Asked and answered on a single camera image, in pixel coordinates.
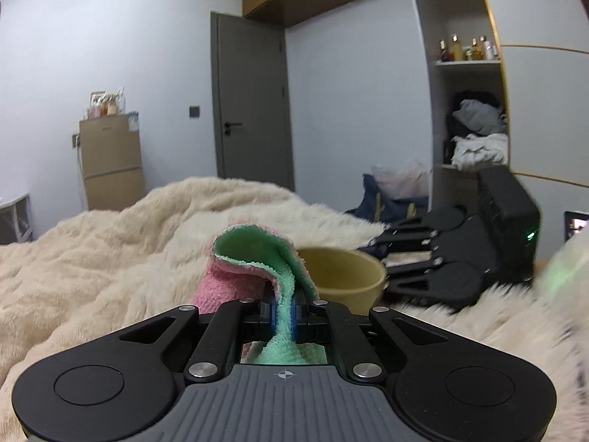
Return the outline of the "pink and green cloth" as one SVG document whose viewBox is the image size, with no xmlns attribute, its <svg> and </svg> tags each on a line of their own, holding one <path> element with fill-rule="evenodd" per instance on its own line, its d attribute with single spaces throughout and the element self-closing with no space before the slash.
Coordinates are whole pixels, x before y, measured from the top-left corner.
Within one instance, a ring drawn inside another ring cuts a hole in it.
<svg viewBox="0 0 589 442">
<path fill-rule="evenodd" d="M 268 342 L 246 344 L 241 361 L 262 365 L 317 365 L 328 362 L 325 350 L 293 340 L 292 299 L 299 288 L 309 301 L 318 291 L 292 242 L 259 225 L 233 225 L 211 245 L 206 271 L 192 305 L 212 313 L 234 299 L 259 299 L 272 283 L 276 300 L 275 334 Z"/>
</svg>

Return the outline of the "olive green ceramic cup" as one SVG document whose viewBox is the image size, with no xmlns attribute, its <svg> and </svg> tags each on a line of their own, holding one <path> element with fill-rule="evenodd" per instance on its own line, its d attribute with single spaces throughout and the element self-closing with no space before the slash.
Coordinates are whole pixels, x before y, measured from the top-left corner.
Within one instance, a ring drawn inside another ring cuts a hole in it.
<svg viewBox="0 0 589 442">
<path fill-rule="evenodd" d="M 359 250 L 299 249 L 322 299 L 345 305 L 352 314 L 366 315 L 381 296 L 387 272 L 375 257 Z"/>
</svg>

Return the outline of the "white plastic bag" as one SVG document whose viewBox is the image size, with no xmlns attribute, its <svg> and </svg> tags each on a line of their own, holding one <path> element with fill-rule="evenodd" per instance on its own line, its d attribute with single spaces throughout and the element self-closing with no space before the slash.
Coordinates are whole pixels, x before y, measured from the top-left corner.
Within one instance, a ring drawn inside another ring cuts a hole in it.
<svg viewBox="0 0 589 442">
<path fill-rule="evenodd" d="M 429 196 L 430 171 L 418 161 L 411 161 L 398 170 L 374 165 L 371 167 L 371 173 L 377 187 L 390 199 Z"/>
</svg>

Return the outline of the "blue bag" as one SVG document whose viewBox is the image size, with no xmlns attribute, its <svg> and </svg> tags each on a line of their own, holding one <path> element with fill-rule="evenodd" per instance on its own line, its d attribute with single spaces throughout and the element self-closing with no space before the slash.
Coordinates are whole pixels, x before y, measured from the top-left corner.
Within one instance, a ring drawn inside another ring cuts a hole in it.
<svg viewBox="0 0 589 442">
<path fill-rule="evenodd" d="M 428 212 L 428 197 L 391 199 L 368 173 L 362 176 L 362 187 L 363 197 L 359 206 L 346 212 L 355 218 L 391 224 L 406 218 L 421 217 Z"/>
</svg>

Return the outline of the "pile of clothes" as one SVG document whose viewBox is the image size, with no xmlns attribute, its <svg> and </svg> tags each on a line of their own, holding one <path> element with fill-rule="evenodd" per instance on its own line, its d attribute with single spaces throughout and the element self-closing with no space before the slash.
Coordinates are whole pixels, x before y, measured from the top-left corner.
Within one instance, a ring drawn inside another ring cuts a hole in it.
<svg viewBox="0 0 589 442">
<path fill-rule="evenodd" d="M 445 117 L 445 129 L 446 165 L 463 172 L 508 165 L 508 118 L 494 94 L 470 90 L 455 93 Z"/>
</svg>

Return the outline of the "white shelf unit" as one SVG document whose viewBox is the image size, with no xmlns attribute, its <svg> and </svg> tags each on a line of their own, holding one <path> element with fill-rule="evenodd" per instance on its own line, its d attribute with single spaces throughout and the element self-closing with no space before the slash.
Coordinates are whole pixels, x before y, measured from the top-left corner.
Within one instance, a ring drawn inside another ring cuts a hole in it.
<svg viewBox="0 0 589 442">
<path fill-rule="evenodd" d="M 494 45 L 496 39 L 491 14 L 485 0 L 413 0 L 423 41 L 432 122 L 432 169 L 429 204 L 443 208 L 458 204 L 467 211 L 477 206 L 477 182 L 473 172 L 459 171 L 443 163 L 446 139 L 445 117 L 450 100 L 461 91 L 485 91 L 505 104 L 501 62 L 497 60 L 454 61 L 451 35 L 456 34 L 465 52 L 485 36 Z M 451 61 L 439 60 L 439 41 L 444 40 Z"/>
</svg>

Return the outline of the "cream fluffy blanket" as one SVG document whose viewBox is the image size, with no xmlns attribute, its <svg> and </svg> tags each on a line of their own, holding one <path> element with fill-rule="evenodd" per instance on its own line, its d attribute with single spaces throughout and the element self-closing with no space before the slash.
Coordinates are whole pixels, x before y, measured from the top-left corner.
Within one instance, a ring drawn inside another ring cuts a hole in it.
<svg viewBox="0 0 589 442">
<path fill-rule="evenodd" d="M 187 304 L 213 239 L 230 225 L 272 228 L 299 248 L 356 249 L 382 225 L 307 204 L 272 184 L 190 178 L 125 211 L 86 211 L 35 242 L 1 249 L 1 437 L 24 434 L 11 392 L 31 364 Z M 518 355 L 552 380 L 549 441 L 588 437 L 588 243 L 563 249 L 529 288 L 495 286 L 472 307 L 407 307 L 426 322 Z"/>
</svg>

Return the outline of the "amber perfume bottle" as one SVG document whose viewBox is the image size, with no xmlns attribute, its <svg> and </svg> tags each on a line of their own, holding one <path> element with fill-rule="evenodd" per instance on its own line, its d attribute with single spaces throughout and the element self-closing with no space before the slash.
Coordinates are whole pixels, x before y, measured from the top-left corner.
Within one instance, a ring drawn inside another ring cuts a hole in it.
<svg viewBox="0 0 589 442">
<path fill-rule="evenodd" d="M 439 60 L 441 62 L 451 61 L 451 55 L 450 55 L 450 52 L 447 48 L 446 42 L 444 40 L 439 41 L 439 50 L 440 50 Z"/>
</svg>

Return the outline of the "yellow perfume bottle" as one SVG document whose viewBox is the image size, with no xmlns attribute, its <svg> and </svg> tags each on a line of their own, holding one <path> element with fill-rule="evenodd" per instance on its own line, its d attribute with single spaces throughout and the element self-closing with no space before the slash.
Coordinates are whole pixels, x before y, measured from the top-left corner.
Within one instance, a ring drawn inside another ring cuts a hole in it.
<svg viewBox="0 0 589 442">
<path fill-rule="evenodd" d="M 456 34 L 451 35 L 451 53 L 454 61 L 463 61 L 465 59 L 463 46 Z"/>
</svg>

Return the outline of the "clear bottle on shelf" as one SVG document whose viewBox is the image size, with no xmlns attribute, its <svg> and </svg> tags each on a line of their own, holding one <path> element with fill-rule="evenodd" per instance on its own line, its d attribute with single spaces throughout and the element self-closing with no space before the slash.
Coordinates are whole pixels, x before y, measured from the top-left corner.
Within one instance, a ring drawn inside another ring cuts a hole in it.
<svg viewBox="0 0 589 442">
<path fill-rule="evenodd" d="M 495 45 L 489 41 L 485 36 L 479 37 L 479 45 L 483 51 L 483 59 L 487 61 L 494 61 L 498 59 L 498 53 Z"/>
</svg>

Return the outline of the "gold mini fridge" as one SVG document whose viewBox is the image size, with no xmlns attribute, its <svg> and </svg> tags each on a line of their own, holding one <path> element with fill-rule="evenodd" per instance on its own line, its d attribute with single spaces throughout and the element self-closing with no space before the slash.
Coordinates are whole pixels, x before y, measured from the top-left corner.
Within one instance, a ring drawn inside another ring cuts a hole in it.
<svg viewBox="0 0 589 442">
<path fill-rule="evenodd" d="M 138 123 L 127 115 L 80 121 L 79 141 L 90 211 L 123 211 L 146 195 Z"/>
</svg>

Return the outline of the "grey door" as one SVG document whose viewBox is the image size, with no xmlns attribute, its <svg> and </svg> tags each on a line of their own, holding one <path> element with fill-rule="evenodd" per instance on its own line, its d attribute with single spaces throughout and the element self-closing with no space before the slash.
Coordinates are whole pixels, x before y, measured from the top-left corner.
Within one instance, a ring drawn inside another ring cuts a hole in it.
<svg viewBox="0 0 589 442">
<path fill-rule="evenodd" d="M 214 13 L 211 57 L 218 176 L 293 190 L 285 30 Z"/>
</svg>

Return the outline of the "items on fridge top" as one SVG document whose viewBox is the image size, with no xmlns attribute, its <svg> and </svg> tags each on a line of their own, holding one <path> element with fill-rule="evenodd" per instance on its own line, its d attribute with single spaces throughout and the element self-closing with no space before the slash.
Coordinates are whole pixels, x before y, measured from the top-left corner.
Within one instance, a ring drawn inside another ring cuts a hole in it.
<svg viewBox="0 0 589 442">
<path fill-rule="evenodd" d="M 84 118 L 96 119 L 109 116 L 118 116 L 126 113 L 125 88 L 115 92 L 95 91 L 90 94 L 89 106 Z"/>
</svg>

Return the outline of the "grey side table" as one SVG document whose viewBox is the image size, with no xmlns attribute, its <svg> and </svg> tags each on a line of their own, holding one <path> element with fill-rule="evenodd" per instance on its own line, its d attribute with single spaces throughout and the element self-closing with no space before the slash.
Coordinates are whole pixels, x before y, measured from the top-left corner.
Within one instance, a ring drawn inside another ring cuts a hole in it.
<svg viewBox="0 0 589 442">
<path fill-rule="evenodd" d="M 31 242 L 32 239 L 29 194 L 1 197 L 1 245 Z"/>
</svg>

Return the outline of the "wall light switch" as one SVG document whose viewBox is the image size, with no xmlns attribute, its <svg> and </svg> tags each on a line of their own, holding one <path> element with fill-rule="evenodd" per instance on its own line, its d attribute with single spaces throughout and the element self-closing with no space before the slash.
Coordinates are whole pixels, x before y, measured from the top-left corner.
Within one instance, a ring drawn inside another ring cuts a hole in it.
<svg viewBox="0 0 589 442">
<path fill-rule="evenodd" d="M 199 118 L 201 115 L 201 108 L 199 106 L 191 106 L 189 108 L 189 117 L 190 118 Z"/>
</svg>

